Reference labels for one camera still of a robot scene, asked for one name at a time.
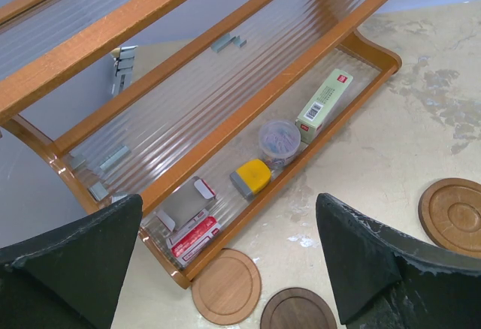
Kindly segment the dark walnut coaster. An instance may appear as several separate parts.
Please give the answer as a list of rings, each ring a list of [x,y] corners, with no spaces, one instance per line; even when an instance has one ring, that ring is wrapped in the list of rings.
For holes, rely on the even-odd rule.
[[[299,287],[277,292],[266,304],[261,329],[336,329],[329,305],[315,292]]]

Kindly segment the ringed brown coaster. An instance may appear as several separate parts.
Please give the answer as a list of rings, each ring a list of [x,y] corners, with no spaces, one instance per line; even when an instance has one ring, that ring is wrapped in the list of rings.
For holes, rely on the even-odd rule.
[[[428,237],[438,246],[480,257],[480,184],[447,178],[431,184],[419,199],[418,214]]]

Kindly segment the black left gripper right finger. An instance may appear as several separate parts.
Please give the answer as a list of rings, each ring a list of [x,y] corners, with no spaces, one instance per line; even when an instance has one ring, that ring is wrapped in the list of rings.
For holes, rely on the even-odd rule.
[[[478,328],[480,260],[417,240],[322,193],[316,222],[340,323]]]

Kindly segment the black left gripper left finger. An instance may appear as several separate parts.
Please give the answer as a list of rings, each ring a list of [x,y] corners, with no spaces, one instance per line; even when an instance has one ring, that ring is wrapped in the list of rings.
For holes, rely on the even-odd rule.
[[[128,195],[1,250],[3,328],[109,328],[142,219]]]

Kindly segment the light wooden coaster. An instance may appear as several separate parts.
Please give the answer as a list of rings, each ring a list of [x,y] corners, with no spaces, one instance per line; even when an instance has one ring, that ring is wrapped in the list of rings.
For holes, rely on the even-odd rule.
[[[192,284],[196,309],[217,325],[238,324],[248,318],[261,292],[262,279],[256,264],[235,249],[223,249]]]

